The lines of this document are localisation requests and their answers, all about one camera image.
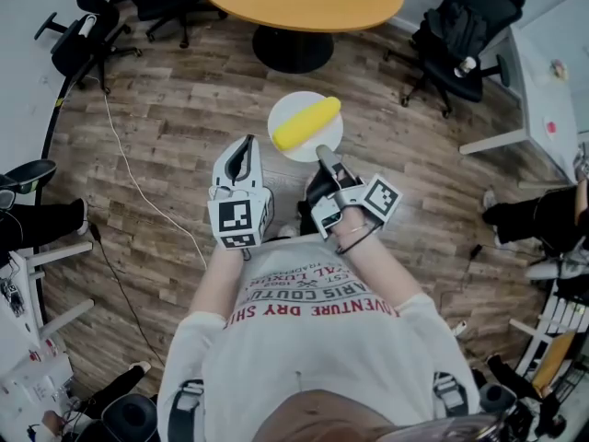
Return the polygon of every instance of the black office chair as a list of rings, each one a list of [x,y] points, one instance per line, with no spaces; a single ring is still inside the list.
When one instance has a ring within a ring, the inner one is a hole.
[[[445,102],[443,115],[448,118],[452,105],[447,92],[480,102],[482,79],[495,74],[509,87],[509,72],[503,58],[497,56],[496,66],[482,70],[479,54],[499,31],[522,17],[524,3],[525,0],[444,0],[437,10],[429,10],[412,37],[411,46],[419,53],[419,59],[392,50],[385,53],[385,61],[395,55],[423,71],[423,77],[401,99],[401,105],[407,107],[415,92],[431,80]],[[455,69],[467,57],[474,58],[477,67],[466,76],[458,76]]]
[[[122,2],[124,0],[111,0],[111,2]],[[227,13],[219,10],[216,6],[204,3],[202,0],[131,0],[137,5],[137,17],[141,21],[151,21],[158,19],[145,33],[150,42],[156,40],[154,33],[156,30],[172,19],[178,19],[183,28],[182,41],[180,48],[188,48],[190,42],[188,38],[188,23],[186,15],[194,11],[216,11],[219,18],[227,18]]]
[[[96,66],[98,68],[98,80],[100,88],[109,94],[110,90],[105,86],[104,64],[112,55],[124,55],[133,53],[140,57],[141,50],[135,47],[117,48],[115,40],[122,32],[129,34],[131,28],[122,25],[118,29],[119,10],[115,5],[106,0],[76,0],[81,10],[95,14],[96,23],[84,37],[79,33],[89,15],[74,21],[69,28],[53,22],[57,15],[52,13],[42,24],[35,40],[39,38],[46,29],[62,33],[62,37],[52,48],[52,62],[55,68],[66,77],[75,77],[75,82],[80,88],[84,87],[82,82],[87,73]]]

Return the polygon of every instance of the black cable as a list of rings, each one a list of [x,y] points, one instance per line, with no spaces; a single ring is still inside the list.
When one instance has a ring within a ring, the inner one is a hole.
[[[156,352],[156,349],[153,347],[152,344],[149,343],[149,341],[147,340],[147,337],[145,336],[144,330],[141,327],[141,323],[139,322],[139,318],[137,317],[137,314],[135,313],[135,310],[133,309],[133,305],[131,304],[131,301],[129,300],[129,298],[127,297],[127,294],[125,293],[124,288],[122,287],[122,283],[121,280],[119,279],[119,276],[117,275],[117,273],[115,272],[114,268],[112,267],[112,265],[110,265],[110,261],[109,258],[107,257],[107,253],[104,251],[104,246],[102,245],[102,238],[100,236],[100,232],[98,231],[98,227],[94,224],[94,223],[90,223],[90,234],[92,234],[92,237],[94,238],[94,240],[99,244],[100,246],[100,250],[102,250],[102,255],[104,256],[104,260],[107,263],[107,265],[110,268],[110,271],[112,272],[112,274],[114,275],[115,279],[117,280],[117,283],[119,284],[119,288],[121,289],[122,295],[125,297],[125,300],[127,301],[127,305],[129,305],[129,309],[131,310],[133,316],[135,317],[135,321],[137,322],[137,328],[139,329],[139,332],[141,333],[141,335],[143,336],[145,343],[147,344],[147,346],[151,349],[151,351],[154,353],[154,355],[157,357],[157,360],[159,360],[159,363],[162,366],[166,366],[166,364],[164,364],[164,361],[162,360],[162,358],[159,356],[159,354]]]
[[[383,223],[382,221],[379,221],[378,223],[376,223],[374,226],[372,226],[370,228],[370,230],[364,234],[361,238],[359,238],[358,240],[356,240],[351,246],[345,248],[345,249],[337,249],[336,253],[338,255],[343,255],[346,252],[349,252],[350,250],[352,250],[354,247],[356,247],[358,244],[360,244],[363,240],[365,240],[368,236],[371,236],[373,232],[375,232],[377,229],[379,229],[381,226],[383,226],[385,223]]]

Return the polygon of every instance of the wire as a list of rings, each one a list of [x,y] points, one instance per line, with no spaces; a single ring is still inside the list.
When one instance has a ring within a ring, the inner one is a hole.
[[[121,139],[120,139],[119,135],[117,134],[117,130],[114,129],[114,124],[112,123],[112,117],[110,116],[109,102],[107,100],[106,94],[104,95],[104,103],[107,106],[107,113],[109,114],[110,127],[112,128],[112,131],[114,132],[114,135],[117,138],[117,142],[119,143],[119,149],[121,150],[122,158],[124,159],[125,165],[127,166],[127,171],[129,172],[129,177],[131,177],[131,180],[133,181],[135,187],[137,188],[137,191],[139,192],[139,194],[141,194],[142,198],[145,200],[145,202],[147,204],[149,204],[158,213],[160,213],[163,217],[165,217],[170,223],[172,223],[175,227],[177,227],[180,231],[182,231],[184,234],[186,234],[189,238],[192,239],[192,242],[194,242],[194,247],[196,247],[196,250],[199,252],[199,255],[201,256],[202,263],[204,264],[204,270],[206,270],[207,269],[207,267],[206,267],[206,260],[202,256],[201,249],[199,248],[199,245],[196,243],[196,239],[194,238],[194,236],[189,231],[187,231],[186,229],[184,229],[184,227],[180,226],[171,217],[169,217],[164,212],[162,212],[157,206],[155,206],[153,203],[151,203],[149,200],[147,200],[147,198],[145,198],[145,195],[142,192],[141,187],[139,186],[139,183],[137,183],[137,180],[135,179],[135,177],[133,176],[133,173],[131,172],[131,166],[129,165],[129,160],[127,160],[127,156],[125,156],[125,153],[122,150]]]
[[[17,222],[18,227],[20,227],[20,243],[22,244],[25,241],[25,233],[22,230],[22,225],[20,224],[20,221],[18,221],[13,215],[11,215],[5,210],[0,210],[0,213],[4,215],[9,215],[12,219],[14,219]]]
[[[166,366],[166,364],[164,364],[164,361],[159,356],[159,354],[157,353],[154,346],[149,343],[149,340],[147,339],[147,336],[145,335],[145,332],[144,332],[143,328],[141,327],[141,322],[139,321],[139,317],[137,316],[137,313],[133,309],[133,305],[131,304],[131,300],[129,299],[129,297],[127,297],[127,294],[125,293],[125,289],[122,287],[121,279],[117,275],[113,266],[110,264],[109,258],[107,257],[107,253],[106,253],[106,251],[104,251],[104,246],[102,245],[102,238],[100,237],[100,233],[98,232],[98,227],[95,224],[91,224],[90,225],[90,232],[92,233],[92,237],[94,238],[94,240],[99,244],[100,250],[102,250],[102,255],[104,256],[104,261],[109,266],[110,271],[112,272],[112,275],[114,276],[117,283],[119,284],[119,288],[121,289],[122,295],[125,297],[125,300],[127,301],[127,305],[129,305],[129,309],[131,310],[131,313],[133,314],[133,317],[135,318],[135,322],[137,323],[137,328],[139,329],[139,332],[143,336],[145,343],[150,348],[150,350],[154,353],[154,355],[157,357],[157,360],[159,361],[159,363],[162,366]]]
[[[354,247],[356,247],[358,244],[360,244],[363,240],[365,240],[368,236],[371,236],[377,229],[379,229],[381,226],[383,226],[385,223],[383,223],[382,221],[379,221],[378,223],[376,223],[374,226],[372,226],[368,232],[366,234],[364,234],[361,238],[359,238],[358,240],[356,240],[351,246],[345,248],[345,249],[337,249],[335,252],[338,255],[343,255],[346,252],[348,252],[349,250],[353,249]]]

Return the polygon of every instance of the strap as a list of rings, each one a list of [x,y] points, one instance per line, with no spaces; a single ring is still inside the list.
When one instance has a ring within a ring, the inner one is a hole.
[[[468,415],[467,391],[449,373],[433,376],[433,394],[444,404],[447,417]]]
[[[168,442],[194,441],[194,416],[201,405],[203,394],[204,386],[201,379],[189,379],[182,383],[169,414]]]

